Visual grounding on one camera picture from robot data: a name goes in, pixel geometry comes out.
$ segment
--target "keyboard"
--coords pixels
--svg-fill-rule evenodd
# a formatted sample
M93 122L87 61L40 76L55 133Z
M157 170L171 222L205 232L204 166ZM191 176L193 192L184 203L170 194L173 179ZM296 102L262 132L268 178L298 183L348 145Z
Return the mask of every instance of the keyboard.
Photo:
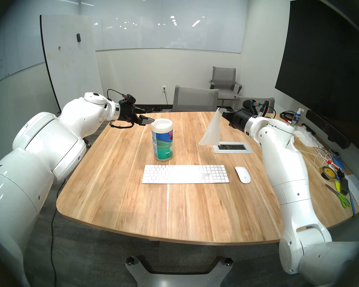
M229 183L224 165L145 165L142 183Z

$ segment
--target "tv screen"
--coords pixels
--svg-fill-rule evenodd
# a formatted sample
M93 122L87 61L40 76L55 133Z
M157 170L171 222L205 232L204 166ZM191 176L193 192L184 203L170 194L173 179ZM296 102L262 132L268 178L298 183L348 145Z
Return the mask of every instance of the tv screen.
M359 30L319 0L290 2L275 88L323 117L359 149Z

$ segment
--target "floor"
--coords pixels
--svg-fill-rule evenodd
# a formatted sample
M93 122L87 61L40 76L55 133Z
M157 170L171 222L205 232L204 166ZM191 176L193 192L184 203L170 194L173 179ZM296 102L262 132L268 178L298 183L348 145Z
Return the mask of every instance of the floor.
M95 141L105 126L103 123L96 133L87 137L89 142ZM50 262L51 221L59 188L60 185L52 186L24 255L24 269L31 286L54 285ZM207 272L217 257L231 257L233 268L223 280L223 287L312 286L300 274L288 275L282 270L276 243L199 246L149 241L81 225L56 213L53 261L57 286L136 287L124 265L129 256L137 256L150 272L169 273Z

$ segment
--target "wipes canister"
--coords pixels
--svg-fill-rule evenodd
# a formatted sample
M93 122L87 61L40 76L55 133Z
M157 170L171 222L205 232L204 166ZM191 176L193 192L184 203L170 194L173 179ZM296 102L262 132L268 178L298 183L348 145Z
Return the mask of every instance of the wipes canister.
M173 157L173 123L166 118L156 119L152 127L153 152L155 159L167 161Z

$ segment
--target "mesh chair back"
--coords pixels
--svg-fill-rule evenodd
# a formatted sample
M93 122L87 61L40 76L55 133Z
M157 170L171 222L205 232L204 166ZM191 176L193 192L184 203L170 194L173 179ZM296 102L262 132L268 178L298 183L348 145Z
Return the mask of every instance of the mesh chair back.
M275 104L275 98L244 98L243 96L235 96L235 104L234 104L234 110L238 110L242 108L242 103L246 100L255 100L261 104L264 103L264 101L269 101L269 106L274 107ZM268 108L267 113L274 113L273 109Z
M176 85L173 112L215 112L218 89L191 88Z
M234 90L235 71L235 68L213 67L212 82L215 84L214 88Z

